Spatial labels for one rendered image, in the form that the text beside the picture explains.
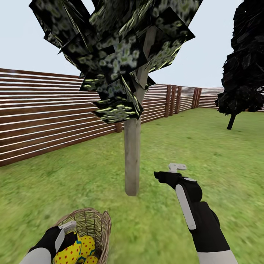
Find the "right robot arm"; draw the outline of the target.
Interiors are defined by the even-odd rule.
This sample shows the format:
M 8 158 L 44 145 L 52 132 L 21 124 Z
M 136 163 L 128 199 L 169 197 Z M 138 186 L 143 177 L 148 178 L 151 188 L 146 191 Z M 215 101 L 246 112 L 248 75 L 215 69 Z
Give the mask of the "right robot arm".
M 196 180 L 182 176 L 185 164 L 170 163 L 168 172 L 154 172 L 160 183 L 169 184 L 182 208 L 187 226 L 193 236 L 200 264 L 238 264 L 221 229 L 217 215 L 207 202 L 201 202 L 202 190 Z

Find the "wicker basket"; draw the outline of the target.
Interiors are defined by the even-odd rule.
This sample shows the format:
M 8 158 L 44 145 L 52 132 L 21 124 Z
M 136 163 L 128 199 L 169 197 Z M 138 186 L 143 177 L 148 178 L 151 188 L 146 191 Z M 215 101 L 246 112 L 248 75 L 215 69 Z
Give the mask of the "wicker basket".
M 109 252 L 109 241 L 110 241 L 110 233 L 111 233 L 111 217 L 109 216 L 108 211 L 104 211 L 103 214 L 100 213 L 98 210 L 86 207 L 84 209 L 77 209 L 71 212 L 70 214 L 64 215 L 61 219 L 59 219 L 52 227 L 59 226 L 60 224 L 63 225 L 64 221 L 69 220 L 71 217 L 73 217 L 73 220 L 76 219 L 76 214 L 82 213 L 81 217 L 83 217 L 84 222 L 88 223 L 87 218 L 88 215 L 86 212 L 92 212 L 93 213 L 93 222 L 99 221 L 100 224 L 100 236 L 99 239 L 95 240 L 95 246 L 97 247 L 96 256 L 99 256 L 99 261 L 97 264 L 107 264 L 107 257 Z M 104 224 L 103 224 L 104 223 Z M 89 233 L 89 225 L 85 224 L 85 233 Z

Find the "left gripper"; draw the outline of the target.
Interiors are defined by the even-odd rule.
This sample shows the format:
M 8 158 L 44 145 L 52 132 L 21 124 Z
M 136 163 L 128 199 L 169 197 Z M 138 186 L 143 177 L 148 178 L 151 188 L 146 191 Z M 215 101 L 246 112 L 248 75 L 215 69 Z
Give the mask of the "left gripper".
M 74 232 L 73 230 L 71 232 L 68 232 L 65 234 L 65 240 L 64 243 L 62 244 L 61 248 L 59 249 L 58 252 L 63 251 L 65 248 L 73 245 L 75 243 L 75 241 L 78 240 L 77 238 L 77 232 Z

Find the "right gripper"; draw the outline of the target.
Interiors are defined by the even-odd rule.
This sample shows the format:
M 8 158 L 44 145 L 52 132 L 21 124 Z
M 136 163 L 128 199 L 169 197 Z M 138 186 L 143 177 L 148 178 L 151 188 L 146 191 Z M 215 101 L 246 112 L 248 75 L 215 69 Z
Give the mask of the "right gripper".
M 171 173 L 166 171 L 154 172 L 155 178 L 159 180 L 160 183 L 167 183 L 171 186 L 171 180 L 174 176 L 181 176 L 180 173 Z M 172 187 L 172 186 L 171 186 Z

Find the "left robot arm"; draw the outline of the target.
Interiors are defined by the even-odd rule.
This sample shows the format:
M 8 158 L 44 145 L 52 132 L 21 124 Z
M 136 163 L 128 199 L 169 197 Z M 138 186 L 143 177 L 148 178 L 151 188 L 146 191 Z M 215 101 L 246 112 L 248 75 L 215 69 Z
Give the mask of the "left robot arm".
M 78 240 L 78 233 L 72 230 L 77 227 L 77 223 L 77 220 L 71 219 L 63 225 L 48 229 L 36 246 L 28 250 L 19 264 L 52 264 L 58 252 L 63 251 Z M 68 232 L 70 230 L 72 231 Z

